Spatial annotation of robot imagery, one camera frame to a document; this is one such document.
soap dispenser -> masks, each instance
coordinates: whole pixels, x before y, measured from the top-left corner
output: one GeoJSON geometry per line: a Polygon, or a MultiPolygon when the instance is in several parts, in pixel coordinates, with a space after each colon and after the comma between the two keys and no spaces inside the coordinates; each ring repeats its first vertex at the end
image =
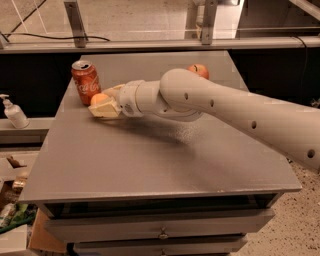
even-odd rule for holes
{"type": "Polygon", "coordinates": [[[4,114],[15,128],[22,129],[27,127],[29,119],[18,105],[13,104],[9,99],[7,99],[8,97],[9,95],[0,94],[0,98],[3,100],[3,105],[5,107],[4,114]]]}

drawer handle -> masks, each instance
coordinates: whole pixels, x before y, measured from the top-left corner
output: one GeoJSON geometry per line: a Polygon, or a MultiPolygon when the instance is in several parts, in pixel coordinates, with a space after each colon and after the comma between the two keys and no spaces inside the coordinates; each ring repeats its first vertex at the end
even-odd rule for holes
{"type": "Polygon", "coordinates": [[[160,235],[158,236],[158,238],[159,238],[160,240],[166,240],[166,239],[169,238],[168,234],[166,234],[165,228],[162,228],[162,229],[161,229],[161,233],[160,233],[160,235]]]}

table surface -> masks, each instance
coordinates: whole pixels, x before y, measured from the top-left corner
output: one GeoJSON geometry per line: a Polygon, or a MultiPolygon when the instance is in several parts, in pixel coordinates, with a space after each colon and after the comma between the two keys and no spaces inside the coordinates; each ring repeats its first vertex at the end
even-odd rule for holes
{"type": "MultiPolygon", "coordinates": [[[[247,90],[228,52],[85,55],[103,89],[159,80],[172,68],[203,63],[211,80],[247,90]]],[[[101,121],[82,105],[73,81],[65,93],[21,201],[155,199],[297,191],[285,157],[222,121],[156,116],[101,121]]]]}

drawer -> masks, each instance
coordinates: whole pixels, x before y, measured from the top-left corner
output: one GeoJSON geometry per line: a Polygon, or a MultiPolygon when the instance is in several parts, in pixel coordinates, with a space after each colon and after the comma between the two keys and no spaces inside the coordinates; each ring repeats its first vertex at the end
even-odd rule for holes
{"type": "Polygon", "coordinates": [[[65,243],[245,234],[259,231],[272,209],[189,212],[49,220],[45,228],[65,243]]]}
{"type": "Polygon", "coordinates": [[[75,244],[75,251],[96,256],[194,256],[236,252],[246,242],[243,236],[111,241],[75,244]]]}

red soda can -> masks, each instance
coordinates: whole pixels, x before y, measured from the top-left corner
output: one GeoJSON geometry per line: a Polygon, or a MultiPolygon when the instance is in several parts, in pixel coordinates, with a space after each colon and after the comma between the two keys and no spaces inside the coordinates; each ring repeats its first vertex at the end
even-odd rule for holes
{"type": "Polygon", "coordinates": [[[93,95],[101,92],[95,66],[88,60],[78,60],[72,64],[71,73],[82,103],[90,105],[93,95]]]}

